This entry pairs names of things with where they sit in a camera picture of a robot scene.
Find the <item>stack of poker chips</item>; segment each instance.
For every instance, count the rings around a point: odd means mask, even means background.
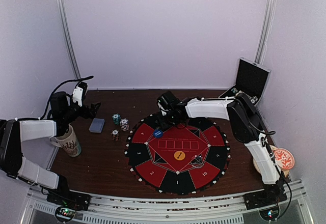
[[[119,114],[114,114],[112,119],[115,125],[120,125],[121,116]]]
[[[113,130],[111,132],[111,137],[112,137],[112,140],[117,142],[120,140],[120,135],[119,135],[119,131],[118,130]]]
[[[120,121],[120,126],[121,126],[121,130],[123,130],[123,131],[129,130],[129,121],[126,118],[122,119]]]

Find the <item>patterned mug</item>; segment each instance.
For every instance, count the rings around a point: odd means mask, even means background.
[[[54,146],[63,148],[71,157],[76,157],[82,152],[82,148],[71,125],[69,125],[67,133],[63,136],[53,137],[50,141]]]

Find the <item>round game mat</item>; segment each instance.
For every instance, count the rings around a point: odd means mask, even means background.
[[[216,184],[231,158],[226,135],[206,118],[190,118],[155,138],[157,116],[141,120],[127,139],[125,155],[138,181],[180,195]]]

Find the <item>metal frame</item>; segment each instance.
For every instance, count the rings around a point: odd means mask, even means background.
[[[267,0],[263,27],[262,27],[258,49],[255,57],[255,62],[258,64],[263,64],[264,61],[265,47],[266,47],[268,34],[274,17],[275,5],[276,5],[276,0]]]
[[[67,16],[66,16],[64,0],[57,0],[57,3],[58,3],[58,8],[59,8],[60,17],[61,17],[61,24],[62,24],[63,32],[64,32],[64,35],[65,35],[65,41],[66,41],[66,46],[67,46],[68,55],[69,55],[69,59],[70,59],[70,62],[71,62],[72,70],[74,72],[75,78],[80,79],[81,75],[80,75],[80,71],[79,71],[79,68],[78,68],[75,52],[74,52],[73,47],[72,47],[72,42],[71,42],[69,28],[68,28],[68,22],[67,22]]]
[[[300,207],[307,224],[313,224],[306,191],[301,180],[290,183],[293,201]],[[289,189],[284,185],[289,197]],[[81,223],[243,223],[243,214],[257,212],[247,210],[243,200],[245,193],[187,199],[136,199],[91,194],[88,211],[78,211],[75,221]],[[46,201],[39,188],[33,187],[24,203],[20,224],[29,224],[34,210],[54,214],[56,205]]]

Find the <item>white panel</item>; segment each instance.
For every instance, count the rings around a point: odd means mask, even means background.
[[[73,78],[57,2],[0,0],[0,23],[0,119],[39,117],[57,84]],[[53,146],[22,146],[26,158],[47,166]],[[17,223],[28,188],[0,172],[0,223]]]
[[[326,0],[277,0],[264,66],[272,70],[260,104],[279,147],[295,157],[317,222],[326,223]]]
[[[254,59],[266,0],[65,0],[90,88],[229,88]]]

